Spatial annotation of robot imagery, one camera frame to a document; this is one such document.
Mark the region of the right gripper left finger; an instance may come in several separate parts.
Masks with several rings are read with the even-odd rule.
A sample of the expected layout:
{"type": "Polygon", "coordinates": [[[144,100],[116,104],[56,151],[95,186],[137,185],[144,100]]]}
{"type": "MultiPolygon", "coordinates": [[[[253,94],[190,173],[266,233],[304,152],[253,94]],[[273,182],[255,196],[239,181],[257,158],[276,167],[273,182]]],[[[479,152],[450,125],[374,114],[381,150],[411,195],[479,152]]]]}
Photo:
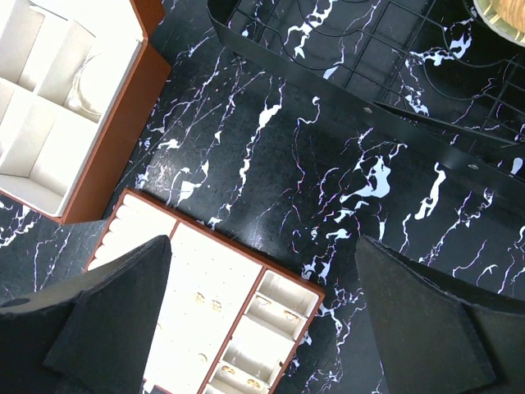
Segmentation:
{"type": "Polygon", "coordinates": [[[1,305],[3,393],[138,393],[167,287],[171,243],[1,305]]]}

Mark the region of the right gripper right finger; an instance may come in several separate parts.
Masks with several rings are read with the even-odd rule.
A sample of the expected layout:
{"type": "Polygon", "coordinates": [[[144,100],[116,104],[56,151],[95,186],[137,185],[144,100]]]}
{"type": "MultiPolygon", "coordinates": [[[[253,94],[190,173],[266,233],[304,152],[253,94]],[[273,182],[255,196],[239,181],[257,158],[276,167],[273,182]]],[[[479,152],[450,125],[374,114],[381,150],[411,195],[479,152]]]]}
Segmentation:
{"type": "Polygon", "coordinates": [[[355,261],[392,393],[522,393],[524,303],[360,236],[355,261]]]}

